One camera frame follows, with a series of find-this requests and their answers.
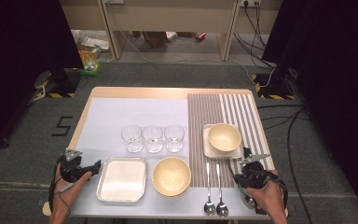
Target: black curtain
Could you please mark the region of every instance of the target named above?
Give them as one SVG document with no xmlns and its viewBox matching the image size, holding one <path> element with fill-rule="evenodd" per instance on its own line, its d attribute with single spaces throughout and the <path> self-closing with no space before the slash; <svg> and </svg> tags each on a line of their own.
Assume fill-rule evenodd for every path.
<svg viewBox="0 0 358 224">
<path fill-rule="evenodd" d="M 48 70 L 82 68 L 58 0 L 0 1 L 0 138 L 7 137 Z"/>
<path fill-rule="evenodd" d="M 273 76 L 297 70 L 305 103 L 358 196 L 358 4 L 283 0 L 263 58 L 278 64 Z"/>
</svg>

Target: clear glass cup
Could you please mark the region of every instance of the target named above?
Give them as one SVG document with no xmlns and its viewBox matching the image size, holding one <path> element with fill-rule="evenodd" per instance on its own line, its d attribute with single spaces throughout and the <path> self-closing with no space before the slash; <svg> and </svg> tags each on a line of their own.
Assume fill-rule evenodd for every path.
<svg viewBox="0 0 358 224">
<path fill-rule="evenodd" d="M 149 152 L 159 152 L 163 147 L 162 141 L 163 131 L 159 126 L 150 125 L 144 128 L 142 136 L 145 140 L 146 149 Z"/>
<path fill-rule="evenodd" d="M 179 125 L 168 126 L 164 130 L 165 147 L 171 152 L 178 152 L 183 147 L 185 130 Z"/>
<path fill-rule="evenodd" d="M 126 142 L 127 150 L 130 152 L 138 152 L 144 147 L 142 129 L 138 125 L 132 124 L 124 127 L 121 131 L 121 138 Z"/>
</svg>

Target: white plate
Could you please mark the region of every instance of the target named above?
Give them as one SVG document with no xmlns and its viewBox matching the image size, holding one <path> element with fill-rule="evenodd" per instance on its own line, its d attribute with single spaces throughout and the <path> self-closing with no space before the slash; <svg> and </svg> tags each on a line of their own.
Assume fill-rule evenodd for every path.
<svg viewBox="0 0 358 224">
<path fill-rule="evenodd" d="M 221 153 L 219 150 L 211 146 L 208 140 L 209 130 L 213 124 L 205 124 L 202 128 L 202 147 L 204 150 L 204 155 L 209 158 L 217 158 L 217 159 L 238 159 L 243 156 L 243 146 L 242 143 L 235 150 L 230 151 L 228 153 Z"/>
<path fill-rule="evenodd" d="M 133 203 L 145 192 L 146 161 L 110 158 L 103 164 L 97 197 L 104 202 Z"/>
</svg>

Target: ceramic bowl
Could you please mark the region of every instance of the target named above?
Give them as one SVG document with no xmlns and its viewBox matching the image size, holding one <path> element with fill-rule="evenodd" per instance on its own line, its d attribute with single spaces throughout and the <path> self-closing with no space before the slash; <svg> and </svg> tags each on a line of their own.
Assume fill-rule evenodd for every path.
<svg viewBox="0 0 358 224">
<path fill-rule="evenodd" d="M 208 140 L 212 147 L 218 151 L 228 153 L 240 146 L 242 137 L 234 125 L 218 123 L 209 130 Z"/>
<path fill-rule="evenodd" d="M 153 186 L 166 197 L 182 194 L 190 185 L 191 172 L 187 163 L 177 157 L 158 162 L 153 171 Z"/>
</svg>

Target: power strip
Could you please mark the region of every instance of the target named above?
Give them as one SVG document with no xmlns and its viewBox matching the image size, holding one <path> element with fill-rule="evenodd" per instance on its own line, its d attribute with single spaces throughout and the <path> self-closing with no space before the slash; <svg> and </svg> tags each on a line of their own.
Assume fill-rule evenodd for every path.
<svg viewBox="0 0 358 224">
<path fill-rule="evenodd" d="M 260 7 L 261 5 L 261 0 L 241 0 L 241 7 L 245 7 L 245 1 L 248 2 L 248 7 Z"/>
</svg>

